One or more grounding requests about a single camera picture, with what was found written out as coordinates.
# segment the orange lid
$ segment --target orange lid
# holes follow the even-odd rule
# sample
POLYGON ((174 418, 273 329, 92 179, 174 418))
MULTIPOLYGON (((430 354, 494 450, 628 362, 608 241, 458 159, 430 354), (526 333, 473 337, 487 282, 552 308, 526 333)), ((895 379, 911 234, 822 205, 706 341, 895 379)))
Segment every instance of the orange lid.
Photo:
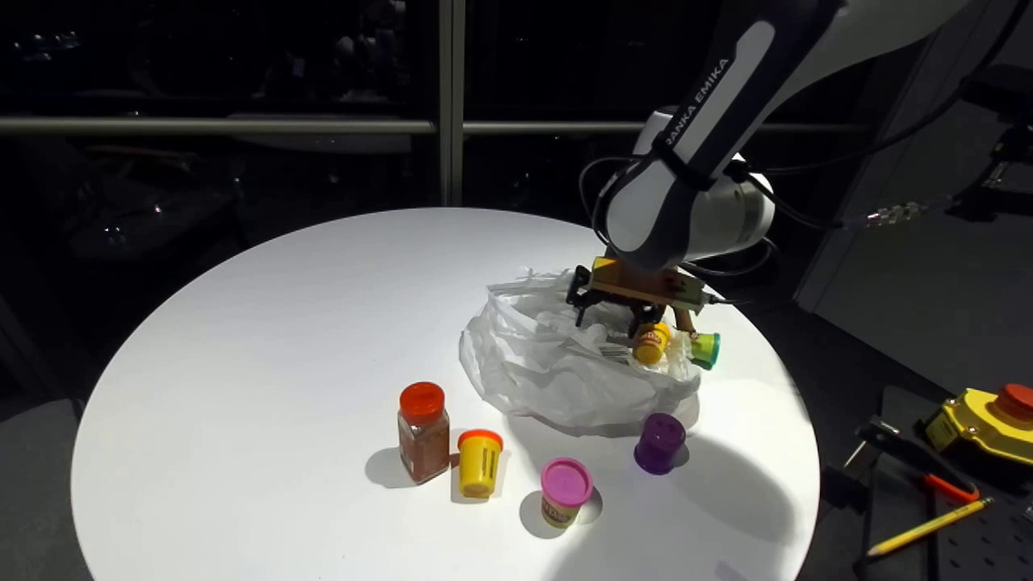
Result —
POLYGON ((1033 388, 1004 384, 1004 390, 997 393, 997 407, 1011 416, 1033 418, 1033 388))
POLYGON ((407 421, 430 421, 444 414, 444 390, 433 379, 415 379, 400 390, 400 416, 407 421))
POLYGON ((492 433, 492 428, 464 428, 464 433, 458 436, 458 448, 460 448, 464 438, 494 438, 498 448, 502 448, 502 436, 498 436, 498 433, 492 433))

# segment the green object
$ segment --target green object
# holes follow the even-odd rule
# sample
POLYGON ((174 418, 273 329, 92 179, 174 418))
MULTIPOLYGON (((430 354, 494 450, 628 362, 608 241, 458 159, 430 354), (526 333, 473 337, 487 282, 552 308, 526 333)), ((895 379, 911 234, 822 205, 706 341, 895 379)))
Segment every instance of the green object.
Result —
POLYGON ((712 369, 719 354, 719 336, 718 333, 693 333, 692 336, 692 362, 700 369, 712 369))

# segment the small toy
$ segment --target small toy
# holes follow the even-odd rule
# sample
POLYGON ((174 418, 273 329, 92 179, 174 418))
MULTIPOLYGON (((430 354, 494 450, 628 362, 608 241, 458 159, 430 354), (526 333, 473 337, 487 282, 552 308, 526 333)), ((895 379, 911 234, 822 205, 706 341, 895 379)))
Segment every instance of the small toy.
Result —
POLYGON ((685 426, 669 414, 649 414, 636 444, 636 462, 649 473, 673 471, 685 448, 685 426))
POLYGON ((673 341, 673 329, 669 322, 645 322, 634 337, 634 358, 645 369, 657 363, 671 341, 673 341))
POLYGON ((692 362, 700 369, 712 369, 719 354, 719 336, 718 333, 693 333, 692 336, 692 362))
POLYGON ((458 436, 458 495, 460 496, 492 496, 498 466, 502 455, 502 438, 492 428, 464 428, 458 436))
POLYGON ((552 526, 567 526, 594 496, 589 473, 575 457, 554 457, 542 471, 542 515, 552 526))

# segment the black cable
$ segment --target black cable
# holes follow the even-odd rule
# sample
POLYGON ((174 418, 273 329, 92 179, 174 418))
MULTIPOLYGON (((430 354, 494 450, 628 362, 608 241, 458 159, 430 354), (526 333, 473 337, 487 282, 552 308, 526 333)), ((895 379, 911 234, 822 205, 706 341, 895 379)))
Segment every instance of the black cable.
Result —
POLYGON ((911 136, 916 136, 920 129, 933 124, 950 107, 954 107, 961 99, 961 94, 967 90, 971 76, 977 76, 993 59, 997 52, 1004 47, 1004 43, 1013 36, 1013 28, 1021 27, 1024 11, 1031 9, 1031 0, 1021 0, 1004 28, 997 31, 997 37, 992 43, 992 47, 977 59, 977 63, 961 76, 961 82, 940 103, 933 107, 931 112, 922 112, 920 119, 913 119, 906 129, 902 129, 896 136, 886 136, 863 150, 848 150, 848 156, 839 156, 839 159, 826 159, 826 162, 810 162, 810 165, 781 165, 781 167, 768 167, 765 174, 779 176, 779 174, 800 174, 800 172, 819 172, 819 167, 829 167, 829 165, 846 165, 846 162, 860 162, 860 159, 867 159, 867 156, 877 156, 911 136))
POLYGON ((759 255, 755 260, 748 260, 744 269, 702 269, 702 263, 682 263, 682 269, 686 269, 686 271, 693 271, 693 275, 700 275, 700 278, 712 278, 712 282, 740 282, 740 278, 748 278, 748 275, 755 275, 755 271, 763 271, 773 255, 779 255, 779 246, 773 246, 773 240, 763 240, 759 246, 765 246, 765 255, 759 255))
POLYGON ((608 159, 594 159, 594 162, 586 162, 585 167, 582 167, 582 174, 578 174, 578 194, 582 194, 582 203, 589 211, 594 203, 586 203, 586 198, 585 198, 585 179, 586 179, 586 174, 594 172, 594 167, 601 167, 601 165, 628 165, 634 162, 634 156, 608 156, 608 159))
POLYGON ((752 186, 759 186, 779 213, 785 213, 789 218, 800 221, 805 229, 839 229, 841 221, 817 221, 814 217, 800 213, 797 205, 790 205, 789 200, 773 198, 773 189, 768 183, 763 183, 759 176, 748 176, 752 186))

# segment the white plastic bag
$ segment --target white plastic bag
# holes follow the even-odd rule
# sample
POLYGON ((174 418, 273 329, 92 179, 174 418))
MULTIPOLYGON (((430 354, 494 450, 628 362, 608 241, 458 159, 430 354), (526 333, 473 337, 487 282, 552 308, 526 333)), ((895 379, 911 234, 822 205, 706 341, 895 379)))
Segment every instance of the white plastic bag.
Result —
POLYGON ((578 327, 567 284, 561 271, 487 289, 458 337, 460 363, 487 404, 564 433, 636 433, 653 409, 671 414, 696 393, 700 369, 685 354, 685 333, 662 369, 634 363, 622 344, 634 312, 598 304, 578 327))

